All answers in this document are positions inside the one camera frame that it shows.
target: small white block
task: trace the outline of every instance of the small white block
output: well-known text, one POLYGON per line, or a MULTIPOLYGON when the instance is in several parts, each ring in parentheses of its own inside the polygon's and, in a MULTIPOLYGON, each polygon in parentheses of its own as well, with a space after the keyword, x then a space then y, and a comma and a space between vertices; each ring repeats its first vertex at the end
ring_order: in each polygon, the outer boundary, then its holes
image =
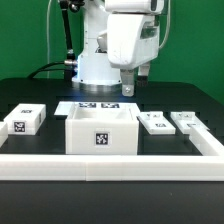
POLYGON ((8 138, 8 128, 5 122, 0 122, 0 147, 8 138))
POLYGON ((44 104, 19 104, 5 117, 8 133, 14 135, 35 135, 46 118, 44 104))
POLYGON ((67 116, 72 107, 73 102, 71 101, 61 101, 59 102, 54 115, 64 115, 67 116))
POLYGON ((171 118, 183 134, 190 134, 192 126, 209 130, 192 111, 171 112, 171 118))
POLYGON ((161 111, 141 112, 139 120, 151 135, 173 135, 176 132, 161 111))

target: green backdrop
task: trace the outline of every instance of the green backdrop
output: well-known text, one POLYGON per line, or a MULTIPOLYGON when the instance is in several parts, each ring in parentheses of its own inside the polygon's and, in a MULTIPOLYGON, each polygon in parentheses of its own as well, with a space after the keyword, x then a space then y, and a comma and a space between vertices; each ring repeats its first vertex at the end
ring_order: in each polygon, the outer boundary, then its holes
MULTIPOLYGON (((47 63, 48 0, 2 1, 0 7, 0 79, 25 77, 47 63)), ((152 62, 149 79, 192 83, 224 104, 223 9, 223 0, 172 0, 169 40, 152 62)), ((82 13, 70 17, 73 45, 79 54, 82 13)), ((165 17, 161 18, 161 29, 163 36, 165 17)), ((52 0, 51 7, 50 49, 51 61, 64 60, 64 31, 57 0, 52 0)))

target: cable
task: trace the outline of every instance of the cable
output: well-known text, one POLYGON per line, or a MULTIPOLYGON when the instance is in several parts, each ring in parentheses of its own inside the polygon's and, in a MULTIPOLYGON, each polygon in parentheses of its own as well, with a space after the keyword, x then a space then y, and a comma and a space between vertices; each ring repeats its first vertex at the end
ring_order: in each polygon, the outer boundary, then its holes
POLYGON ((169 33, 170 33, 170 22, 171 22, 171 0, 168 0, 168 12, 167 12, 167 21, 166 21, 166 33, 165 33, 163 42, 159 46, 159 50, 161 50, 165 46, 165 44, 166 44, 166 42, 168 40, 169 33))
POLYGON ((73 71, 73 69, 63 69, 63 68, 53 68, 53 69, 42 69, 42 70, 37 70, 33 73, 31 73, 28 76, 28 79, 33 79, 38 73, 40 72, 52 72, 52 71, 73 71))
POLYGON ((52 62, 52 63, 46 64, 46 65, 40 67, 39 69, 37 69, 36 71, 30 73, 30 74, 27 76, 27 78, 28 78, 28 79, 32 79, 37 73, 42 72, 42 71, 47 71, 46 68, 49 68, 49 67, 51 67, 51 66, 55 66, 55 65, 62 65, 62 64, 64 64, 63 61, 52 62))
POLYGON ((46 34, 47 34, 47 63, 50 63, 50 13, 51 13, 51 5, 52 5, 52 0, 49 0, 48 2, 48 7, 47 7, 47 22, 46 22, 46 34))

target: white block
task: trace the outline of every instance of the white block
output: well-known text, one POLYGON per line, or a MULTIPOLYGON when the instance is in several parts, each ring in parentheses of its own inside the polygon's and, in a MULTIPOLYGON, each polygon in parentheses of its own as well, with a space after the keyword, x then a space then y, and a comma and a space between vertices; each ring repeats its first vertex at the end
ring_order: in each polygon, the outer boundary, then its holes
POLYGON ((94 156, 86 163, 87 181, 121 181, 123 176, 122 156, 94 156))
POLYGON ((8 128, 5 122, 0 122, 0 147, 8 138, 8 128))
POLYGON ((173 135, 176 132, 161 111, 141 112, 139 120, 151 135, 173 135))
POLYGON ((193 126, 189 139, 203 156, 224 156, 224 146, 204 128, 193 126))
POLYGON ((60 101, 54 115, 60 115, 60 116, 68 116, 69 111, 72 107, 73 102, 71 101, 60 101))
POLYGON ((1 155, 0 180, 86 180, 86 158, 66 155, 1 155))
POLYGON ((195 112, 192 111, 171 112, 171 118, 183 134, 189 135, 192 126, 209 130, 209 128, 195 116, 195 112))
POLYGON ((136 155, 139 113, 131 103, 74 103, 66 119, 66 154, 136 155))
POLYGON ((35 135, 46 117, 44 104, 19 104, 4 121, 8 133, 14 135, 35 135))

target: open white box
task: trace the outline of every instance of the open white box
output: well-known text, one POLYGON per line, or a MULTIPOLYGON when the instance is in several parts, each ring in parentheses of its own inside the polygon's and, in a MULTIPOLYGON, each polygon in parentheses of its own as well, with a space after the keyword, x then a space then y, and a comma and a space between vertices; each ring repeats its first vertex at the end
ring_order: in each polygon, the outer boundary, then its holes
POLYGON ((66 154, 137 155, 139 112, 132 103, 74 103, 66 119, 66 154))

